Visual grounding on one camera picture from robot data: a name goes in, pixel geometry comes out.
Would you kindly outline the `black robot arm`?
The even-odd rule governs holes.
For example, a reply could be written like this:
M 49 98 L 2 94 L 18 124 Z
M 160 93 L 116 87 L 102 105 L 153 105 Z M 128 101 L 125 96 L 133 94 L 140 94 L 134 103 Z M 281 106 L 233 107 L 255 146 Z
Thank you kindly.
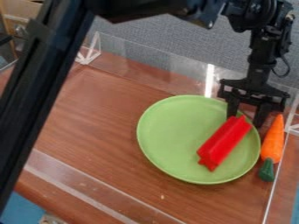
M 293 8 L 288 0 L 44 0 L 0 95 L 0 216 L 94 18 L 116 24 L 170 14 L 209 29 L 225 17 L 235 32 L 249 32 L 247 76 L 220 80 L 217 95 L 228 115 L 255 106 L 260 126 L 289 96 L 267 80 L 292 44 Z

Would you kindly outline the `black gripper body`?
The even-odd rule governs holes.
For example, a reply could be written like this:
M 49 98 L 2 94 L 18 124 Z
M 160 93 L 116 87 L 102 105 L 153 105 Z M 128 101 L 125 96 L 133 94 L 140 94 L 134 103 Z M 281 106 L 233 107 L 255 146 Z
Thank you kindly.
M 272 111 L 283 112 L 285 109 L 285 100 L 289 94 L 267 83 L 259 85 L 247 78 L 241 80 L 221 79 L 219 81 L 217 97 L 225 101 L 233 96 L 239 98 L 239 104 L 245 103 L 259 106 L 261 103 L 272 105 Z

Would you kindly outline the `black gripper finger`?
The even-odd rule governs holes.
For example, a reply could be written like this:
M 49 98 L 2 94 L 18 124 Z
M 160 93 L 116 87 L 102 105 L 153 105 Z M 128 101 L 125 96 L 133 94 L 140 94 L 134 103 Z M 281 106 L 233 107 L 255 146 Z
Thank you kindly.
M 231 96 L 227 100 L 227 117 L 235 116 L 239 111 L 239 98 Z
M 261 127 L 271 111 L 272 111 L 272 105 L 269 103 L 261 103 L 256 107 L 256 113 L 255 113 L 255 117 L 253 117 L 253 125 L 256 128 Z

